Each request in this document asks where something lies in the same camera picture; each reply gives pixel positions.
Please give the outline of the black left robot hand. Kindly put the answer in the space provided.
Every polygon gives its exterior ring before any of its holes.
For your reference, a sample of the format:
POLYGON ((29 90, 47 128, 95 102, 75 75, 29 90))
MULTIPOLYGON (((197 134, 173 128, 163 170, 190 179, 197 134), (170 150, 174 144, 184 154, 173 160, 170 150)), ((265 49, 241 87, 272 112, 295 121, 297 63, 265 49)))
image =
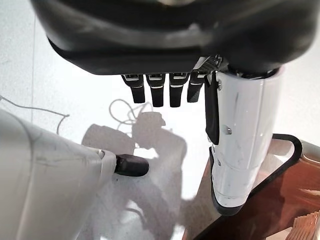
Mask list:
POLYGON ((273 136, 284 64, 313 43, 317 0, 33 0, 46 37, 65 60, 120 75, 135 103, 144 82, 155 107, 195 103, 205 91, 211 195, 223 216, 247 201, 273 136))

